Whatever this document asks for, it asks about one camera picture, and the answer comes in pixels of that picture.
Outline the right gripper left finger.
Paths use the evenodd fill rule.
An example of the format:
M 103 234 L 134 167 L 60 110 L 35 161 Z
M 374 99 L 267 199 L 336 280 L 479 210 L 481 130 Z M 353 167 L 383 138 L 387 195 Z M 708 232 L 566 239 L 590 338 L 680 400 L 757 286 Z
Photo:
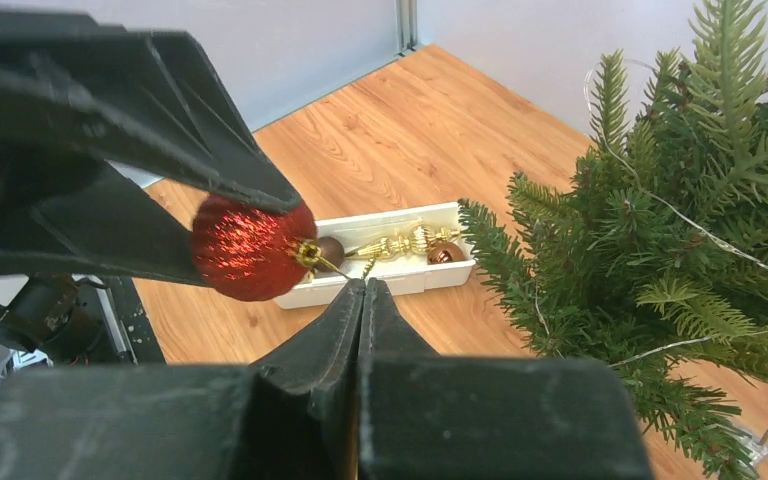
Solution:
M 351 479 L 365 286 L 251 365 L 29 368 L 0 385 L 0 479 Z

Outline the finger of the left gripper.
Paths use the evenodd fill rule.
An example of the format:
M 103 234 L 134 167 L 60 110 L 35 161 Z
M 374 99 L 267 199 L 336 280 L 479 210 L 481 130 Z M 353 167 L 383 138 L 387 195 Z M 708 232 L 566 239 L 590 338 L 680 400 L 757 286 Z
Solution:
M 301 202 L 182 30 L 0 8 L 0 145 L 110 160 L 271 212 Z
M 0 177 L 0 276 L 89 274 L 201 286 L 190 232 L 105 162 Z

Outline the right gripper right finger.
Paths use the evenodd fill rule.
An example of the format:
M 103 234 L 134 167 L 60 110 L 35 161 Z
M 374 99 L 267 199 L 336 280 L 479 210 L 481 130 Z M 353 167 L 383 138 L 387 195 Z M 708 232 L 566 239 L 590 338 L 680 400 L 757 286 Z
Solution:
M 630 397 L 606 364 L 440 355 L 377 279 L 361 325 L 361 478 L 653 477 Z

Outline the red glitter ball ornament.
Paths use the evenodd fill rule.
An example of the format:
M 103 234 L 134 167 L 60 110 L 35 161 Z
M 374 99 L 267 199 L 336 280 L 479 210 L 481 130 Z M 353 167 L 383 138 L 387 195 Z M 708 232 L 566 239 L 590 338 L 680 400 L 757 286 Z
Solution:
M 190 235 L 192 260 L 204 282 L 243 302 L 284 295 L 318 264 L 339 273 L 317 243 L 318 229 L 305 202 L 286 213 L 210 195 L 200 204 Z

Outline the small green christmas tree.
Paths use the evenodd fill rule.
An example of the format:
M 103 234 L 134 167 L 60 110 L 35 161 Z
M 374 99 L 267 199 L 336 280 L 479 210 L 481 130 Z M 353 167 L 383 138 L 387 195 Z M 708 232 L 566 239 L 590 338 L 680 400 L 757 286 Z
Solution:
M 768 385 L 765 23 L 761 1 L 700 3 L 692 55 L 658 53 L 635 117 L 623 53 L 603 55 L 571 189 L 512 175 L 515 234 L 460 203 L 484 284 L 527 345 L 610 364 L 644 424 L 717 479 L 757 477 L 740 410 L 675 369 L 703 361 Z

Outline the dark brown ball ornament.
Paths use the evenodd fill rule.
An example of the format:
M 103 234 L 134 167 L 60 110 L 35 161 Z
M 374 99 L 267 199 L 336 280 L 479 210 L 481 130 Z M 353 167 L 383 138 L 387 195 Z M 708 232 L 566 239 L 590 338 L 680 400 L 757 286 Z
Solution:
M 322 261 L 315 265 L 320 272 L 331 271 L 333 265 L 339 269 L 345 261 L 345 249 L 343 244 L 333 236 L 322 236 L 316 240 L 316 245 L 321 250 Z

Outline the clear battery box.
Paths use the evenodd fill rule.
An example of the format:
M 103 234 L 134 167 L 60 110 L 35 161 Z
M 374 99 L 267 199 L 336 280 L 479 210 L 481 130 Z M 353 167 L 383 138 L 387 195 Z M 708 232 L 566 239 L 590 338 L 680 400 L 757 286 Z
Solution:
M 768 457 L 768 427 L 760 434 L 739 423 L 734 424 L 738 433 L 736 438 L 746 450 L 748 460 L 742 463 L 745 470 L 756 470 L 759 464 Z

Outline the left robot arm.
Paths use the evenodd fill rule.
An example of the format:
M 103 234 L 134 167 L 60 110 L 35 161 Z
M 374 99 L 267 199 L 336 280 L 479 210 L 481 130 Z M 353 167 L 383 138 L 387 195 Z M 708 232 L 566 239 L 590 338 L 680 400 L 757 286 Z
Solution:
M 116 362 L 114 328 L 79 297 L 129 278 L 204 286 L 191 234 L 121 172 L 210 194 L 208 215 L 310 221 L 187 31 L 0 7 L 0 344 Z

